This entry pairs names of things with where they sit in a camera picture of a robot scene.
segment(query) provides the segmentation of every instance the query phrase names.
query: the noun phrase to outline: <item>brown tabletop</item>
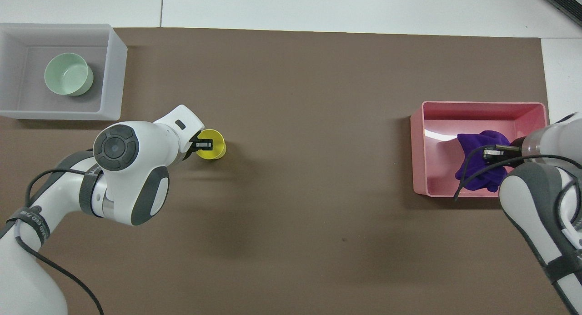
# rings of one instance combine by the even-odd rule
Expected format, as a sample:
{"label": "brown tabletop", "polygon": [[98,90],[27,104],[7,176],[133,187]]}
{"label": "brown tabletop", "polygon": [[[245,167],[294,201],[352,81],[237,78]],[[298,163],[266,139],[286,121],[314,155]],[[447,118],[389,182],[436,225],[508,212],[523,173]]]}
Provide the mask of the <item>brown tabletop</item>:
{"label": "brown tabletop", "polygon": [[[106,314],[566,313],[497,199],[412,189],[409,116],[425,100],[546,103],[539,39],[116,29],[121,120],[179,104],[227,140],[170,170],[138,227],[65,217],[41,252]],[[110,122],[0,119],[0,220],[29,180]],[[93,314],[48,269],[71,314]]]}

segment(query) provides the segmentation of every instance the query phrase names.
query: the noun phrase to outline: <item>velcro strap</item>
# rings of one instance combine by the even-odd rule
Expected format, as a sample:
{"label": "velcro strap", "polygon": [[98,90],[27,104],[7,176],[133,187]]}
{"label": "velcro strap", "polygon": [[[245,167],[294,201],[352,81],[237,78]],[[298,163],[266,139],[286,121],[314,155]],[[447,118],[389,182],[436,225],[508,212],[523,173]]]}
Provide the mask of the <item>velcro strap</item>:
{"label": "velcro strap", "polygon": [[40,214],[42,208],[38,205],[33,207],[21,207],[14,213],[6,222],[11,220],[22,220],[24,223],[28,224],[37,232],[38,239],[40,240],[41,246],[50,236],[50,229],[46,220]]}
{"label": "velcro strap", "polygon": [[97,214],[93,212],[93,207],[91,207],[91,198],[93,197],[93,190],[97,184],[99,176],[103,174],[103,170],[98,164],[93,165],[85,175],[83,176],[83,181],[81,182],[81,188],[79,189],[79,205],[83,213],[94,215]]}
{"label": "velcro strap", "polygon": [[582,270],[582,250],[561,255],[544,267],[544,272],[551,283],[580,270]]}

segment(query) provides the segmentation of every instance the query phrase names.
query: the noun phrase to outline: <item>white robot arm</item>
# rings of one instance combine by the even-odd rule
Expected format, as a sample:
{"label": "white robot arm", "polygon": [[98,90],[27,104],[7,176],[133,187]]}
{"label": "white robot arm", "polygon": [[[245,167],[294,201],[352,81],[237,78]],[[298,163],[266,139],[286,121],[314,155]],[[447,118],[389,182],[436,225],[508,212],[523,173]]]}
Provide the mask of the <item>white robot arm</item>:
{"label": "white robot arm", "polygon": [[[582,164],[582,114],[572,114],[522,141],[522,154],[558,155]],[[503,211],[522,234],[573,315],[582,314],[582,170],[564,160],[533,158],[499,188]]]}
{"label": "white robot arm", "polygon": [[[212,141],[197,139],[203,129],[197,116],[180,105],[154,123],[107,127],[96,138],[93,152],[81,151],[61,161],[0,230],[0,314],[67,313],[56,283],[16,237],[36,252],[67,213],[79,210],[123,224],[143,224],[166,200],[167,167],[195,150],[212,148]],[[34,297],[23,298],[23,292]]]}

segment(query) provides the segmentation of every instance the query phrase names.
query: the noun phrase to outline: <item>purple cloth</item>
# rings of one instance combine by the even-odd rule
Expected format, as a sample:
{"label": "purple cloth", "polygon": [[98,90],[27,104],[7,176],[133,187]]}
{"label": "purple cloth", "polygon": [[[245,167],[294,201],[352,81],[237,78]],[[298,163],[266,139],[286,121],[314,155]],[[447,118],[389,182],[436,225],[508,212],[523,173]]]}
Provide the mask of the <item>purple cloth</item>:
{"label": "purple cloth", "polygon": [[[483,131],[478,135],[461,133],[457,135],[457,138],[459,139],[461,147],[463,147],[465,161],[467,160],[468,154],[471,153],[471,151],[475,148],[481,147],[483,145],[510,144],[509,140],[504,135],[497,131],[490,130]],[[461,168],[459,168],[459,170],[455,173],[455,178],[457,178],[457,180],[461,179],[465,161],[463,161]],[[465,177],[463,179],[468,178],[486,166],[488,166],[488,164],[483,159],[482,153],[474,153],[468,163],[467,172],[465,173]],[[487,190],[495,192],[497,189],[499,189],[499,185],[501,185],[501,181],[503,181],[505,176],[507,176],[507,170],[505,170],[503,166],[493,168],[492,170],[488,170],[487,172],[472,179],[470,182],[467,182],[465,188],[467,190],[475,191],[486,187]]]}

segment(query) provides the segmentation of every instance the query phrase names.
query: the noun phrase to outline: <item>mint green bowl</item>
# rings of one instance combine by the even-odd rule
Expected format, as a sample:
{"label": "mint green bowl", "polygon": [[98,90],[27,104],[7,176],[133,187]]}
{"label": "mint green bowl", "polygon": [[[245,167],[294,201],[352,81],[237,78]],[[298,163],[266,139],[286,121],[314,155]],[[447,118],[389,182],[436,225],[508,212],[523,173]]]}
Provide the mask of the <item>mint green bowl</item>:
{"label": "mint green bowl", "polygon": [[81,95],[93,84],[93,71],[83,57],[67,52],[46,65],[44,83],[56,94]]}

